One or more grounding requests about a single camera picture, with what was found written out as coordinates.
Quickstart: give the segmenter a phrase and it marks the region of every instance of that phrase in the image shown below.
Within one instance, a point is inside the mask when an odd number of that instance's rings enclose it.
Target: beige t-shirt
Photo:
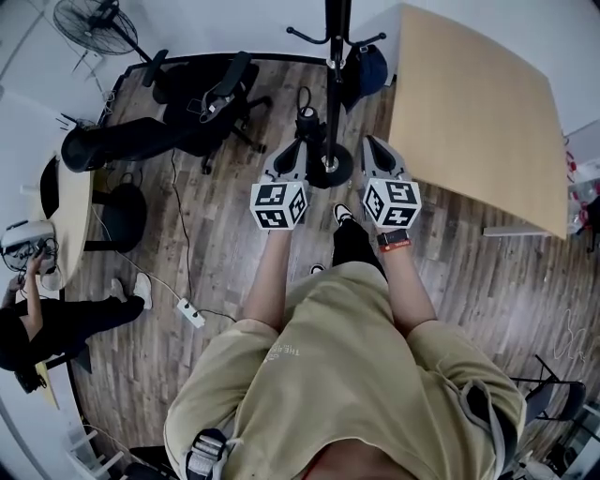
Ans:
[[[487,479],[488,432],[463,413],[455,389],[482,381],[517,427],[525,403],[514,384],[458,330],[426,322],[395,329],[385,279],[351,262],[292,289],[278,333],[242,320],[213,339],[169,410],[173,467],[203,428],[234,417],[225,479],[285,479],[327,444],[358,439],[418,479]]]

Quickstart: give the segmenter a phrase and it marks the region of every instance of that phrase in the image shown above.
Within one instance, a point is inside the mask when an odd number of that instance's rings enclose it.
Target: chair leg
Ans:
[[[546,365],[546,362],[544,362],[544,360],[542,360],[542,358],[539,355],[536,355],[535,358],[537,358],[537,360],[539,361],[539,363],[542,364],[542,372],[540,373],[540,379],[544,376],[544,368],[548,371],[548,373],[550,374],[551,378],[555,379],[555,380],[560,380],[556,374],[550,369],[550,367],[548,365]]]
[[[248,137],[248,135],[246,135],[242,130],[240,130],[238,127],[233,127],[232,128],[232,132],[242,141],[244,142],[246,145],[249,145],[252,147],[252,150],[254,150],[255,152],[258,152],[260,154],[263,154],[264,152],[266,152],[266,145],[262,144],[262,143],[258,143],[258,142],[254,142],[252,141],[252,139],[250,139]]]
[[[213,172],[213,163],[215,162],[215,157],[217,156],[217,150],[213,150],[208,155],[202,157],[201,168],[202,174],[210,175]]]
[[[273,100],[270,97],[260,97],[255,100],[249,101],[247,103],[247,107],[249,109],[253,109],[254,107],[258,107],[259,105],[266,105],[267,108],[271,108],[273,106]]]

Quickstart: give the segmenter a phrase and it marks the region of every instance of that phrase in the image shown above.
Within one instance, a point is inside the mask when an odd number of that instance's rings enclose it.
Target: power strip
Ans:
[[[206,323],[206,319],[193,305],[191,305],[191,302],[186,298],[182,298],[181,300],[179,300],[179,303],[177,304],[177,309],[181,311],[181,313],[183,313],[185,317],[190,322],[192,322],[196,328],[200,328]]]

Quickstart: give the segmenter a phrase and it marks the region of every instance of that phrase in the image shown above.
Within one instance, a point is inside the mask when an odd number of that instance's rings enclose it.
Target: smartwatch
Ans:
[[[377,235],[377,243],[379,250],[385,253],[396,248],[407,247],[411,244],[411,240],[406,229],[397,229]]]

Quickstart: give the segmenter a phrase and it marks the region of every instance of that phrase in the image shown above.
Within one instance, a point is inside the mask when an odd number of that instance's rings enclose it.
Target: leg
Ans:
[[[385,277],[382,264],[377,260],[368,241],[368,233],[353,219],[345,219],[334,233],[333,266],[346,262],[364,262],[375,266]]]
[[[131,296],[121,303],[111,296],[101,302],[67,302],[61,309],[62,315],[70,320],[68,327],[73,331],[69,337],[75,347],[98,332],[133,322],[142,313],[143,299]]]

